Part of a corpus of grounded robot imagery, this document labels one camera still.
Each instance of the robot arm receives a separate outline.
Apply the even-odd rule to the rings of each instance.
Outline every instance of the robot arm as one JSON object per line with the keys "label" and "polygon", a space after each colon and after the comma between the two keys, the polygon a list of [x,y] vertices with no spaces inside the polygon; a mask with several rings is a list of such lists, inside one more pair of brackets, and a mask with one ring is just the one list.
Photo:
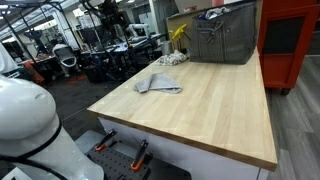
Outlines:
{"label": "robot arm", "polygon": [[62,127],[47,90],[0,74],[0,97],[0,161],[14,163],[32,179],[103,180],[103,169]]}
{"label": "robot arm", "polygon": [[132,32],[134,37],[138,37],[138,34],[134,29],[143,29],[144,32],[146,33],[146,36],[147,37],[150,36],[149,25],[148,24],[130,24],[129,25],[129,29]]}
{"label": "robot arm", "polygon": [[81,4],[78,6],[78,8],[81,11],[86,11],[86,10],[90,10],[89,7],[99,6],[104,2],[105,2],[104,0],[80,0]]}

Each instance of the gray bin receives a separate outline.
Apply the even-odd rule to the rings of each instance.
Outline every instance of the gray bin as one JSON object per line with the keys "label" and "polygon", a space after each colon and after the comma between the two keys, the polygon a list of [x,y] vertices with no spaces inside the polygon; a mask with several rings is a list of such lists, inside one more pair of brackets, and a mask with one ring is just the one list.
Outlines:
{"label": "gray bin", "polygon": [[193,18],[193,62],[246,64],[256,45],[255,3],[228,7],[231,11],[210,20]]}
{"label": "gray bin", "polygon": [[170,55],[171,53],[173,53],[171,41],[161,42],[161,51],[163,56]]}

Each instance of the ceiling light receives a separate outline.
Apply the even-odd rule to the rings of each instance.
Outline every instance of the ceiling light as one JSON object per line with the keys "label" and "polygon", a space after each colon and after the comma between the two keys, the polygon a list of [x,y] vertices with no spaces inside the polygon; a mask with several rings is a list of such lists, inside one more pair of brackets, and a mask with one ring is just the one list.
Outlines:
{"label": "ceiling light", "polygon": [[0,9],[7,9],[8,5],[0,5]]}
{"label": "ceiling light", "polygon": [[[1,11],[1,13],[2,13],[2,14],[6,14],[5,11]],[[11,11],[7,11],[7,14],[10,14],[10,13],[11,13]]]}

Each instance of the red tool cabinet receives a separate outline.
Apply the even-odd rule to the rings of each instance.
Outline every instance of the red tool cabinet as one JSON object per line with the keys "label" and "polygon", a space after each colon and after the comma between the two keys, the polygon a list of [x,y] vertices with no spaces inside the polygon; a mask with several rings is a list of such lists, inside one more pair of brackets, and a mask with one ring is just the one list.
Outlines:
{"label": "red tool cabinet", "polygon": [[294,88],[319,18],[316,0],[263,1],[258,51],[265,87]]}

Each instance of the wooden table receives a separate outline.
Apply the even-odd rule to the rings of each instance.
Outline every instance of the wooden table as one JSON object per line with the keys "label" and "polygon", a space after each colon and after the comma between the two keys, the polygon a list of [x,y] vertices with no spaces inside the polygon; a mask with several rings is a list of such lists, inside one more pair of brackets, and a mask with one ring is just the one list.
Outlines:
{"label": "wooden table", "polygon": [[[160,72],[175,79],[182,92],[139,94],[133,90],[135,83]],[[243,167],[245,163],[273,171],[277,165],[257,51],[246,65],[185,62],[163,67],[151,64],[88,110],[116,122],[104,124],[105,128],[125,125],[243,162],[239,165]]]}

